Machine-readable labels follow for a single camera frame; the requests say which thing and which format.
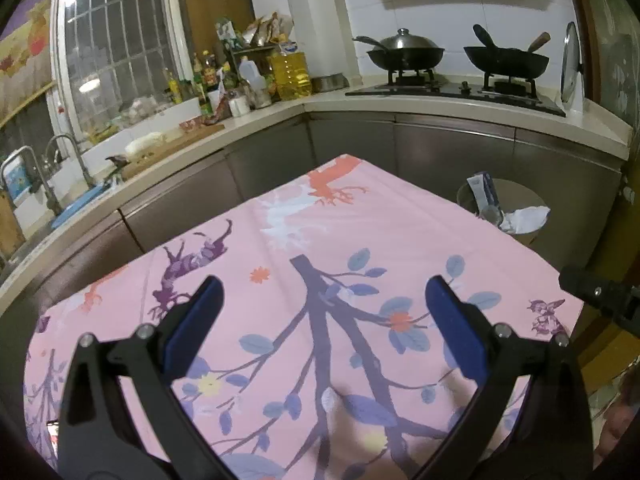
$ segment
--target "screw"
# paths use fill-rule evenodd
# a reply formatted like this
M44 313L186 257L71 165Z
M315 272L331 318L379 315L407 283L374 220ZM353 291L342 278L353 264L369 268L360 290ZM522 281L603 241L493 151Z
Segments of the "screw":
M140 325L136 330L136 335L140 339L149 339L155 332L156 327L154 327L150 323L145 323L144 325Z
M506 323L498 323L494 326L494 332L500 339L507 339L513 334L513 329Z
M569 346L569 338L566 334L557 334L556 335L556 344L562 348L566 348Z
M95 336L92 333L87 332L86 334L82 334L82 337L80 338L80 346L82 348L89 348L89 346L93 344L94 340Z

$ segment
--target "table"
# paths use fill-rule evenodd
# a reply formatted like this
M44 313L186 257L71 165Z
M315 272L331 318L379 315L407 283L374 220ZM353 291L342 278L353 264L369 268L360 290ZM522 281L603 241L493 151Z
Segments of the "table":
M521 336L570 332L582 306L510 236L343 155L40 317L24 403L30 441L49 463L46 422L58 413L78 338L123 338L158 322L210 274L224 284L225 306L174 391L241 480L355 480L372 471L403 479L434 453L475 384L430 317L431 276ZM521 378L487 453L513 426L525 387ZM146 448L164 457L130 380L123 389Z

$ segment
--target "pot lid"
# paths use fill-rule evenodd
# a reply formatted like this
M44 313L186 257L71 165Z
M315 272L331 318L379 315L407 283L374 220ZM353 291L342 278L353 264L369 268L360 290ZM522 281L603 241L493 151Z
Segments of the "pot lid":
M562 56L562 75L560 79L560 98L563 103L569 102L575 90L578 74L582 71L580 64L580 41L575 23L571 22L566 28L564 38L564 56Z
M381 40L384 46L389 49L393 48L437 48L437 45L433 41L423 38L422 36L414 36L409 34L408 28L401 28L398 33L392 38L385 38ZM380 47L374 48L374 50L381 50Z

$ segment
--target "trash can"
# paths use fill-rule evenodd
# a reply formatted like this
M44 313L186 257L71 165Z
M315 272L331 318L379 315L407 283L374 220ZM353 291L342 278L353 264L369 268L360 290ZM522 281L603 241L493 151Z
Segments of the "trash can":
M500 200L500 207L505 213L511 213L516 211L516 209L524 209L530 206L546 206L545 202L535 192L517 182L494 178L494 186L498 194L498 199ZM471 191L468 183L465 182L460 187L456 199L460 207L463 207L476 216L478 215L478 204L476 204L473 191ZM528 247L533 243L533 240L536 239L538 233L543 228L544 226L537 231L525 235L510 236Z

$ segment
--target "wok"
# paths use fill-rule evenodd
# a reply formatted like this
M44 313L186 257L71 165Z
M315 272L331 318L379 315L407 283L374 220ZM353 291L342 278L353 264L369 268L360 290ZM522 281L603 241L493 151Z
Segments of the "wok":
M474 32L485 46L466 46L465 52L471 63L483 72L535 79L544 73L549 64L548 57L533 52L551 39L546 32L536 38L526 52L518 48L497 47L480 25L474 25Z
M402 72L403 70L430 70L435 67L444 54L433 42L420 36L413 36L405 28L398 30L392 38L377 41L368 36L358 36L353 41L373 45L369 58L383 70Z

